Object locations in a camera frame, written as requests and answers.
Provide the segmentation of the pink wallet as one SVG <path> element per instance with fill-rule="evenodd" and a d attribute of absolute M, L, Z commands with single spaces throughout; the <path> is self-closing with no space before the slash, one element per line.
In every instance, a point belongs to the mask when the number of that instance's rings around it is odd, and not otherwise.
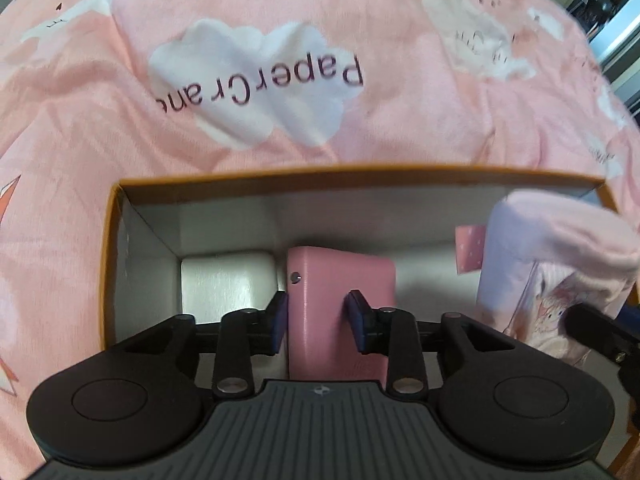
<path fill-rule="evenodd" d="M 294 247 L 288 274 L 288 374 L 303 382 L 385 382 L 387 359 L 357 350 L 343 302 L 354 289 L 371 307 L 395 304 L 396 268 L 378 256 Z"/>

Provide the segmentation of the white glasses case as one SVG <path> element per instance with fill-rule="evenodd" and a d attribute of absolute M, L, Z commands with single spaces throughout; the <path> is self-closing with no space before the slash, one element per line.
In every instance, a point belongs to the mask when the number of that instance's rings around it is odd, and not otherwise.
<path fill-rule="evenodd" d="M 262 310 L 278 289 L 276 262 L 268 252 L 230 252 L 181 263 L 181 310 L 198 323 L 218 322 L 236 310 Z"/>

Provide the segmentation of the pink cloth bundle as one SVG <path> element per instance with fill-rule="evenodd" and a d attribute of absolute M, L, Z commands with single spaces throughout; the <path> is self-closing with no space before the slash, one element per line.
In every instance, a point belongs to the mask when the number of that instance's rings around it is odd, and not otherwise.
<path fill-rule="evenodd" d="M 588 350 L 562 326 L 589 304 L 620 313 L 639 276 L 639 235 L 612 210 L 567 195 L 518 190 L 495 204 L 484 226 L 458 226 L 460 274 L 480 272 L 476 318 L 577 365 Z"/>

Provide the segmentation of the orange cardboard box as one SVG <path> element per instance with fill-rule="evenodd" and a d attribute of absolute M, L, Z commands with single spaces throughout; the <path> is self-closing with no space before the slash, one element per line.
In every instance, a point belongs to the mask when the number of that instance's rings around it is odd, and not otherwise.
<path fill-rule="evenodd" d="M 268 252 L 278 290 L 288 293 L 286 257 L 303 246 L 389 258 L 392 307 L 420 320 L 447 311 L 476 318 L 480 272 L 458 273 L 456 229 L 484 226 L 495 204 L 518 190 L 567 195 L 618 214 L 603 180 L 533 170 L 356 166 L 119 182 L 105 221 L 103 342 L 187 314 L 185 258 Z M 255 359 L 254 375 L 290 378 L 288 330 L 277 356 Z"/>

